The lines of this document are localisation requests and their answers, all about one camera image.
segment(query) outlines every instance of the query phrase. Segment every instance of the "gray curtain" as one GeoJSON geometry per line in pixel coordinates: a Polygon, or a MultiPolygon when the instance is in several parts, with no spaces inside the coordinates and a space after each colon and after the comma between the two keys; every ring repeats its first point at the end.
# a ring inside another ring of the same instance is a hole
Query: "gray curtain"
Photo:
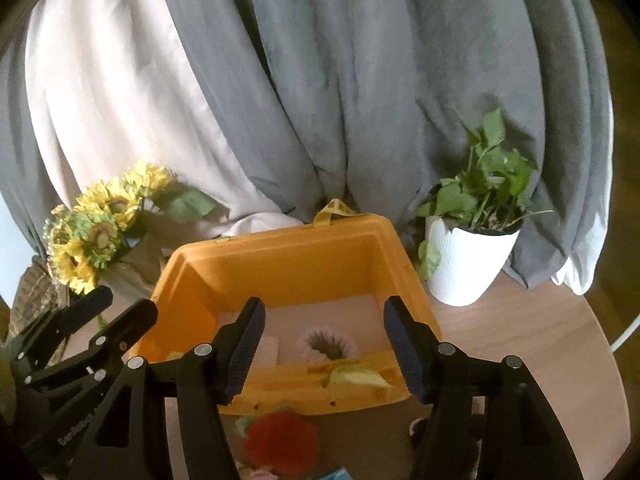
{"type": "Polygon", "coordinates": [[[60,203],[33,133],[24,78],[26,27],[0,59],[0,190],[31,247],[46,255],[42,228],[60,203]]]}
{"type": "Polygon", "coordinates": [[[457,115],[501,106],[542,168],[510,261],[526,286],[593,223],[607,160],[606,64],[588,0],[167,0],[243,169],[309,220],[327,198],[402,234],[462,168],[457,115]]]}
{"type": "Polygon", "coordinates": [[[353,198],[400,232],[501,105],[542,163],[540,67],[523,0],[167,0],[242,168],[310,220],[353,198]]]}

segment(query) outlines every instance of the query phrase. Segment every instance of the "white flower pot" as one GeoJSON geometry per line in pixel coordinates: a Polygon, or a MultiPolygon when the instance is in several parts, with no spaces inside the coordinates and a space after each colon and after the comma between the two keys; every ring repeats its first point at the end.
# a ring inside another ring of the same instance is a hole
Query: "white flower pot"
{"type": "Polygon", "coordinates": [[[450,230],[441,218],[427,218],[426,240],[442,256],[427,280],[430,293],[451,306],[475,302],[500,272],[519,234],[519,230],[505,235],[450,230]]]}

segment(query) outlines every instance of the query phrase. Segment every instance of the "potted plant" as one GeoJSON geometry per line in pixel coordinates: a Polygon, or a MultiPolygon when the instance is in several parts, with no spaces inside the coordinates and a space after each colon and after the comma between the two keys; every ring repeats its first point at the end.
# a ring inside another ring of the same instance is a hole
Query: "potted plant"
{"type": "Polygon", "coordinates": [[[418,275],[438,300],[465,306],[477,300],[500,272],[527,212],[527,187],[535,165],[518,150],[504,150],[500,109],[482,128],[463,123],[471,147],[466,170],[443,178],[416,210],[426,236],[418,249],[418,275]]]}

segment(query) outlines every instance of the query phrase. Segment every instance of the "artificial sunflower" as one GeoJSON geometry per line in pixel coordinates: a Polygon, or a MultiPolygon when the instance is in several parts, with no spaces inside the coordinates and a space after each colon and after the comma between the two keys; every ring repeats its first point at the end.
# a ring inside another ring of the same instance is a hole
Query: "artificial sunflower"
{"type": "Polygon", "coordinates": [[[84,244],[81,240],[69,240],[66,244],[54,245],[50,250],[49,259],[56,269],[56,277],[63,285],[81,280],[94,283],[95,288],[95,271],[84,259],[84,244]]]}
{"type": "Polygon", "coordinates": [[[78,213],[76,219],[79,237],[84,241],[84,256],[95,269],[105,269],[121,247],[120,231],[113,216],[78,213]]]}
{"type": "Polygon", "coordinates": [[[129,229],[136,222],[137,212],[140,210],[142,198],[127,190],[119,178],[114,178],[108,185],[109,199],[107,207],[113,215],[116,224],[123,231],[129,229]]]}
{"type": "Polygon", "coordinates": [[[108,200],[109,191],[107,190],[107,185],[99,180],[95,184],[86,187],[84,193],[76,198],[78,205],[74,209],[85,213],[100,214],[105,211],[108,200]]]}
{"type": "Polygon", "coordinates": [[[44,238],[50,246],[64,245],[69,242],[71,232],[66,224],[62,222],[45,222],[44,238]]]}
{"type": "Polygon", "coordinates": [[[75,276],[69,281],[69,287],[76,294],[88,294],[95,288],[95,269],[86,260],[78,263],[75,276]]]}
{"type": "Polygon", "coordinates": [[[174,182],[174,176],[162,166],[139,160],[133,170],[126,171],[124,179],[132,192],[151,198],[174,182]]]}
{"type": "Polygon", "coordinates": [[[76,202],[76,210],[94,215],[108,213],[113,216],[118,227],[126,231],[136,220],[142,198],[123,186],[118,178],[114,178],[108,184],[99,181],[87,187],[76,202]]]}

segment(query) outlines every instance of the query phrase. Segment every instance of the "yellow handle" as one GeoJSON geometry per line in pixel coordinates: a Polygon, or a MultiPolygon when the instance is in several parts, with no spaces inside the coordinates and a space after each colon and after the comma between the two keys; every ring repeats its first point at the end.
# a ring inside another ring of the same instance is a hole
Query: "yellow handle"
{"type": "Polygon", "coordinates": [[[360,213],[356,213],[339,198],[334,198],[318,212],[314,218],[314,225],[329,225],[334,215],[357,216],[359,214],[360,213]]]}

